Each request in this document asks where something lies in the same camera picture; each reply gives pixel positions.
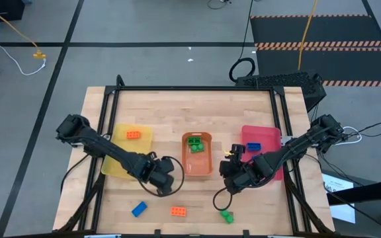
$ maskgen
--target orange striped tape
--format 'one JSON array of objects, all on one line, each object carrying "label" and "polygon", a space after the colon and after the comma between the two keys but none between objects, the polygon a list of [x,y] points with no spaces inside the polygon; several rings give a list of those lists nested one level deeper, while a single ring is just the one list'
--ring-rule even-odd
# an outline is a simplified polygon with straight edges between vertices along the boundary
[{"label": "orange striped tape", "polygon": [[[301,42],[255,43],[255,47],[300,47]],[[381,47],[381,41],[304,42],[304,47]]]},{"label": "orange striped tape", "polygon": [[381,87],[381,81],[323,81],[323,86],[345,86],[345,87]]},{"label": "orange striped tape", "polygon": [[[379,52],[381,47],[350,48],[350,47],[304,47],[304,51],[346,51],[346,52]],[[258,47],[257,50],[299,50],[299,47]]]},{"label": "orange striped tape", "polygon": [[[309,17],[309,15],[278,15],[278,16],[251,16],[256,18],[285,18],[285,17]],[[366,14],[338,14],[338,15],[313,15],[313,17],[370,17]]]}]

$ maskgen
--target red lego brick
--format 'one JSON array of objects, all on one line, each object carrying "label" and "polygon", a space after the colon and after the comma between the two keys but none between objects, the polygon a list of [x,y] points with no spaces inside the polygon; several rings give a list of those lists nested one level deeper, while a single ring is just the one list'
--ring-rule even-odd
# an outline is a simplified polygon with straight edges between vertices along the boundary
[{"label": "red lego brick", "polygon": [[139,139],[140,138],[140,132],[138,132],[138,131],[126,132],[126,138],[127,139]]},{"label": "red lego brick", "polygon": [[186,216],[186,208],[171,207],[170,214],[172,216]]}]

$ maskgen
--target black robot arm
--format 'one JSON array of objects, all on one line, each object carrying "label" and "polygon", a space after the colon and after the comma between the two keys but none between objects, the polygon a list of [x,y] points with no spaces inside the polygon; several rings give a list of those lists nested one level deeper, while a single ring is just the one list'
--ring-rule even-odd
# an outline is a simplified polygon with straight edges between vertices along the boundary
[{"label": "black robot arm", "polygon": [[169,173],[174,170],[174,166],[170,157],[156,159],[154,152],[147,155],[127,152],[100,136],[89,126],[89,121],[80,115],[67,116],[58,127],[57,133],[57,139],[63,143],[82,143],[83,150],[93,157],[111,156],[120,162],[129,175],[157,187],[160,196],[171,193],[174,178]]},{"label": "black robot arm", "polygon": [[274,178],[283,163],[302,158],[307,148],[317,144],[317,148],[325,153],[343,139],[340,124],[331,115],[323,115],[312,123],[304,135],[288,141],[278,151],[254,156],[246,163],[240,161],[245,146],[233,144],[231,155],[226,156],[229,161],[220,163],[220,174],[224,177],[224,184],[230,194],[241,192],[244,188],[259,188]]}]

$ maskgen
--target wooden table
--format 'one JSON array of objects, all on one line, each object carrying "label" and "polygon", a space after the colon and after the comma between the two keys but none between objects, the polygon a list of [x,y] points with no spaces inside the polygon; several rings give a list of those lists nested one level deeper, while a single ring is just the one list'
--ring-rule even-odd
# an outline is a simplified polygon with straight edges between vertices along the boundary
[{"label": "wooden table", "polygon": [[[300,88],[285,88],[286,101],[295,136],[310,127]],[[103,87],[89,87],[81,114],[97,128]],[[280,100],[277,97],[281,125],[284,127]],[[105,120],[108,124],[111,102]],[[208,132],[212,135],[214,172],[208,180],[187,178],[182,189],[173,196],[157,198],[142,190],[136,181],[107,177],[99,218],[99,233],[146,233],[160,229],[162,234],[241,235],[248,229],[252,235],[291,235],[292,228],[282,181],[274,181],[258,189],[247,189],[233,196],[229,211],[235,222],[228,225],[212,205],[212,197],[224,187],[218,169],[233,143],[240,142],[243,125],[274,127],[269,94],[261,91],[122,91],[116,123],[142,124],[153,129],[152,150],[158,156],[170,155],[181,160],[181,138],[185,132]],[[314,150],[308,151],[316,157]],[[72,149],[69,167],[84,156],[83,149]],[[67,178],[60,198],[54,229],[66,223],[83,199],[90,159]],[[181,181],[177,165],[175,184]],[[319,165],[309,157],[300,162],[302,181],[308,204],[330,229],[334,229],[323,189]],[[218,197],[220,207],[226,205],[228,193]],[[131,211],[145,201],[148,209],[135,218]],[[299,228],[304,226],[300,207],[295,201]],[[170,216],[171,206],[187,208],[186,217]],[[93,204],[87,227],[90,227]]]}]

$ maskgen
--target white cable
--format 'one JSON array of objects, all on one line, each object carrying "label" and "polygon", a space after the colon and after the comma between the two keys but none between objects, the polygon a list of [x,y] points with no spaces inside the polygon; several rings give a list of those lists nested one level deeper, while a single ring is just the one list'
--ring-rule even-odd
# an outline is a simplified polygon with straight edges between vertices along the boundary
[{"label": "white cable", "polygon": [[44,63],[42,64],[42,66],[40,66],[40,68],[39,68],[38,70],[36,70],[35,72],[32,72],[32,73],[24,73],[23,70],[21,69],[19,63],[17,62],[17,60],[16,60],[15,58],[13,58],[13,57],[6,51],[6,49],[4,49],[4,47],[2,47],[1,45],[0,45],[0,48],[3,49],[3,51],[8,55],[8,57],[10,57],[10,59],[12,59],[12,60],[16,63],[18,69],[20,70],[20,73],[23,74],[23,75],[25,75],[25,76],[34,75],[35,73],[38,73],[41,69],[45,68],[45,66],[46,66],[46,59],[43,59],[43,60],[44,60]]},{"label": "white cable", "polygon": [[349,145],[349,144],[358,143],[358,142],[360,142],[360,141],[362,140],[362,135],[360,134],[360,132],[359,132],[357,129],[353,128],[352,126],[345,126],[345,127],[343,127],[343,130],[345,131],[345,129],[347,129],[347,128],[352,129],[352,130],[354,130],[354,132],[357,133],[357,138],[358,138],[358,140],[356,140],[356,141],[348,141],[348,142],[337,143],[337,144],[335,144],[335,145]]}]

